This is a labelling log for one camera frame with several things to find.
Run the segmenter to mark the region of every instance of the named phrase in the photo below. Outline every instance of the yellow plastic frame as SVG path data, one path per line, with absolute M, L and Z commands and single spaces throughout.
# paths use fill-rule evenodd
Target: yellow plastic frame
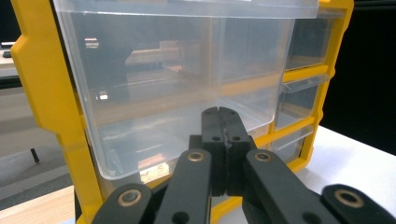
M 85 120 L 64 60 L 50 0 L 11 1 L 21 27 L 21 37 L 11 49 L 11 54 L 22 86 L 38 126 L 55 133 L 63 149 L 82 209 L 82 217 L 78 219 L 78 223 L 91 223 L 103 204 L 103 199 L 85 138 Z M 326 60 L 321 65 L 286 72 L 284 82 L 324 73 L 331 78 L 335 73 L 334 65 L 350 20 L 353 1 L 320 0 L 319 5 L 345 11 L 344 18 L 337 19 L 332 28 Z M 313 141 L 323 117 L 322 107 L 328 87 L 329 82 L 319 86 L 311 117 L 277 132 L 274 131 L 274 124 L 271 124 L 269 133 L 256 139 L 258 147 L 312 125 L 314 133 L 305 139 L 301 157 L 288 164 L 294 172 L 304 168 L 312 155 Z M 212 210 L 211 222 L 217 223 L 224 214 L 240 204 L 240 198 L 232 198 L 216 206 Z

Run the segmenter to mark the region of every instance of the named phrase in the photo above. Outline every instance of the gray floor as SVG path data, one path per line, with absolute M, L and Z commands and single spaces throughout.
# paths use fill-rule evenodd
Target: gray floor
M 72 185 L 59 148 L 35 151 L 38 163 L 30 150 L 0 158 L 0 210 Z
M 70 185 L 56 137 L 37 127 L 23 88 L 0 90 L 0 210 Z

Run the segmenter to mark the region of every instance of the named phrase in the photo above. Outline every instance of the white table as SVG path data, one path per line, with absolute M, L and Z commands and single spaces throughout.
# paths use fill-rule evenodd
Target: white table
M 1 77 L 15 77 L 18 75 L 14 62 L 11 58 L 3 57 L 4 50 L 0 50 L 0 78 Z
M 317 193 L 344 184 L 359 189 L 396 217 L 396 157 L 323 127 L 311 162 L 297 176 Z M 219 223 L 247 223 L 241 207 Z

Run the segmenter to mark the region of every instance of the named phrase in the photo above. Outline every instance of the table surface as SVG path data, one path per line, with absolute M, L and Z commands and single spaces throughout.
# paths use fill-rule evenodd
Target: table surface
M 15 77 L 18 75 L 12 59 L 3 57 L 3 49 L 0 49 L 0 77 Z
M 297 176 L 313 191 L 345 184 L 359 189 L 396 217 L 396 157 L 318 128 L 311 162 Z M 0 223 L 73 223 L 73 187 L 0 211 Z M 239 207 L 220 223 L 247 223 Z

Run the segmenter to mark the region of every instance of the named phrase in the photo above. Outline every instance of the metal screw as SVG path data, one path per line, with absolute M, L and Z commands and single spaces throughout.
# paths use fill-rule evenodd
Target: metal screw
M 258 161 L 270 161 L 272 158 L 270 155 L 264 153 L 264 152 L 258 152 L 254 155 L 254 158 Z
M 338 189 L 334 193 L 335 198 L 344 205 L 353 208 L 360 208 L 364 206 L 364 201 L 357 193 L 346 189 Z
M 119 204 L 124 207 L 132 206 L 137 204 L 142 198 L 142 192 L 138 189 L 125 190 L 119 196 Z
M 189 159 L 189 161 L 203 161 L 204 154 L 201 152 L 192 152 L 187 156 L 187 159 Z

